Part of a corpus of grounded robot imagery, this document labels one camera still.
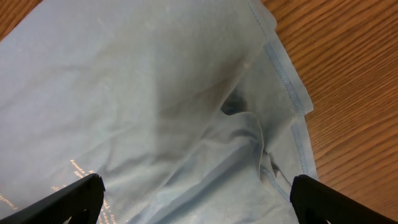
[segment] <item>stitched seam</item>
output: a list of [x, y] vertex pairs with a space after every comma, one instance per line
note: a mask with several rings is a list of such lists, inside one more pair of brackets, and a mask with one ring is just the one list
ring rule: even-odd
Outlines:
[[[256, 13], [254, 12], [254, 9], [250, 5], [249, 0], [246, 0], [246, 2], [248, 3], [251, 12], [254, 15], [254, 18], [256, 18], [257, 23], [258, 23], [259, 27], [261, 28], [262, 33], [264, 34], [264, 37], [267, 37], [267, 34], [266, 34], [264, 28], [262, 27]], [[304, 117], [304, 110], [302, 109], [303, 106], [299, 100], [299, 97], [297, 96], [292, 83], [290, 82], [287, 74], [285, 73], [285, 70], [282, 68], [282, 65], [277, 60], [275, 60], [275, 52], [272, 49], [272, 46], [269, 44], [265, 44], [265, 46], [263, 47], [263, 50], [267, 54], [268, 59], [272, 62], [273, 66], [276, 70], [276, 73], [278, 74], [279, 80], [284, 85], [284, 87], [289, 95], [289, 98], [293, 104], [293, 107], [294, 107], [296, 113], [298, 114], [298, 118], [300, 119], [300, 118]]]
[[308, 175], [308, 165], [307, 165], [307, 160], [305, 159], [305, 153], [303, 151], [303, 144], [301, 142], [301, 137], [300, 133], [297, 128], [297, 123], [293, 124], [291, 127], [294, 142], [296, 144], [297, 150], [298, 150], [298, 156], [300, 158], [300, 165], [301, 169], [303, 170], [303, 173]]

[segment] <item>wooden table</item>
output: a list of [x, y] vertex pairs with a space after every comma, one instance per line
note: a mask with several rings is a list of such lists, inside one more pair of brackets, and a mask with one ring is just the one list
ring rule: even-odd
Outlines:
[[[41, 0], [0, 0], [0, 40]], [[320, 181], [398, 221], [398, 1], [262, 0], [313, 100]]]

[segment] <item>light blue fabric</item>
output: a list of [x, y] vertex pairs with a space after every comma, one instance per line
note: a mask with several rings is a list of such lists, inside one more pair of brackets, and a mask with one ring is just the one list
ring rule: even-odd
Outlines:
[[0, 43], [0, 218], [96, 172], [98, 223], [297, 223], [312, 103], [275, 26], [257, 0], [39, 4]]

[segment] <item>light blue garment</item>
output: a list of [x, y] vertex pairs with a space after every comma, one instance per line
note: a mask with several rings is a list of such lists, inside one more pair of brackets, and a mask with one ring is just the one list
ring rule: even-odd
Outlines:
[[101, 223], [297, 223], [312, 104], [275, 26], [258, 0], [39, 4], [0, 43], [0, 218], [96, 172]]

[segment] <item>wood grain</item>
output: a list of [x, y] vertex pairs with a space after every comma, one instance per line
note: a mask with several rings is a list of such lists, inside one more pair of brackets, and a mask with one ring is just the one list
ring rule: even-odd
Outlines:
[[[320, 181], [398, 221], [398, 1], [262, 0], [313, 100]], [[0, 0], [0, 40], [41, 0]]]

